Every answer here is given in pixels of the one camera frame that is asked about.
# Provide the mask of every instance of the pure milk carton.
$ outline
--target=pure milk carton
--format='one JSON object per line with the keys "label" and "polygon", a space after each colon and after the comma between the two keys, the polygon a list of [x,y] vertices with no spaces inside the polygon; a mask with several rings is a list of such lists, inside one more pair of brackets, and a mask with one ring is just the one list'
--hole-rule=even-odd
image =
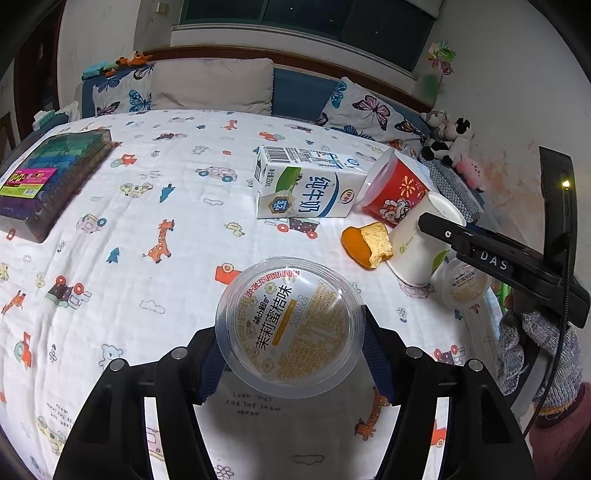
{"label": "pure milk carton", "polygon": [[260,146],[257,218],[345,217],[367,173],[349,155]]}

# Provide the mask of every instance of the gray pillow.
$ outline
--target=gray pillow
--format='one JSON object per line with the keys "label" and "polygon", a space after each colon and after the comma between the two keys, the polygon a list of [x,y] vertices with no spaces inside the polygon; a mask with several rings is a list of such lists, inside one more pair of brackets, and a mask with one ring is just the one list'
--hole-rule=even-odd
{"label": "gray pillow", "polygon": [[152,110],[175,108],[271,114],[270,59],[163,60],[152,73]]}

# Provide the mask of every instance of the window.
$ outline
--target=window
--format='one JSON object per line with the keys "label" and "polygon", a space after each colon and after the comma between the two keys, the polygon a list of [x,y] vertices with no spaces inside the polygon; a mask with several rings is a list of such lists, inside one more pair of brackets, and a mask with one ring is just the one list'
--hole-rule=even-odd
{"label": "window", "polygon": [[407,0],[184,0],[181,23],[217,22],[320,35],[412,71],[434,18]]}

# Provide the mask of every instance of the butterfly pillow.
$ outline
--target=butterfly pillow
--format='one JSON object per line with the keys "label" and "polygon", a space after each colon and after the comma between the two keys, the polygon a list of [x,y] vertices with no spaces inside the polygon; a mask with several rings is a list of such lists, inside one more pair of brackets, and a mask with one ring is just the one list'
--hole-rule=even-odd
{"label": "butterfly pillow", "polygon": [[152,106],[152,65],[126,69],[112,77],[101,77],[92,87],[95,116],[143,112]]}
{"label": "butterfly pillow", "polygon": [[336,85],[317,123],[382,143],[423,136],[391,105],[347,77]]}

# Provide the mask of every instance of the white wall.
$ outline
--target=white wall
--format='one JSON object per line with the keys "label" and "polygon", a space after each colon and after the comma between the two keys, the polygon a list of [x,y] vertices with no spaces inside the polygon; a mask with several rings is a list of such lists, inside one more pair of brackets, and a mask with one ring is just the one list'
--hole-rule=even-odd
{"label": "white wall", "polygon": [[74,101],[85,68],[134,51],[140,0],[67,0],[57,50],[60,105]]}
{"label": "white wall", "polygon": [[18,132],[17,114],[14,110],[14,61],[7,68],[4,77],[0,81],[0,118],[8,112],[10,112],[14,141],[18,145],[21,141],[21,136]]}
{"label": "white wall", "polygon": [[141,0],[138,21],[135,27],[134,50],[170,46],[171,27],[178,25],[183,9],[183,0],[166,0],[168,12],[158,14],[158,0]]}
{"label": "white wall", "polygon": [[243,24],[181,25],[173,28],[172,46],[237,45],[297,53],[363,72],[410,92],[414,77],[370,53],[328,38],[283,28]]}
{"label": "white wall", "polygon": [[[527,0],[447,0],[431,32],[456,51],[436,108],[465,115],[489,204],[543,247],[538,146],[571,156],[577,182],[576,272],[591,290],[591,84],[552,25]],[[591,378],[591,326],[580,335]]]}

